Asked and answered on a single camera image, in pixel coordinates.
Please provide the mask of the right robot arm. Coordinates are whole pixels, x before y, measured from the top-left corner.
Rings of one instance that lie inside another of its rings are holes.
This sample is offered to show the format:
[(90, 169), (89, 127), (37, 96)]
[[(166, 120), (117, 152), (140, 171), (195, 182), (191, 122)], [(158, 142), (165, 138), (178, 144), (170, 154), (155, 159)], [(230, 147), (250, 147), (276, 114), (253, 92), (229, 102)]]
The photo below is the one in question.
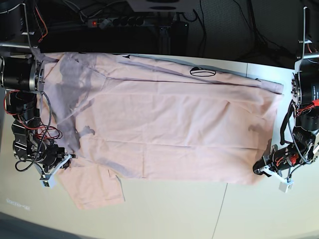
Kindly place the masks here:
[(52, 106), (44, 92), (44, 68), (35, 55), (28, 58), (0, 57), (0, 86), (5, 90), (3, 109), (14, 118), (15, 169), (34, 166), (44, 187), (52, 187), (59, 169), (75, 157), (56, 144), (63, 134), (52, 126)]

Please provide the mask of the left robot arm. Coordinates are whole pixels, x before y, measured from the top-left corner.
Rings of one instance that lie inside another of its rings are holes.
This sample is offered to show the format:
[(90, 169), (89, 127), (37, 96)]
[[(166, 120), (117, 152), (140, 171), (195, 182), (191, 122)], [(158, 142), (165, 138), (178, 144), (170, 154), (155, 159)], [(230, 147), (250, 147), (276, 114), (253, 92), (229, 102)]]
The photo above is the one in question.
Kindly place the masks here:
[(254, 166), (257, 175), (292, 185), (292, 174), (319, 158), (319, 2), (304, 0), (301, 38), (292, 78), (292, 100), (280, 128), (280, 145)]

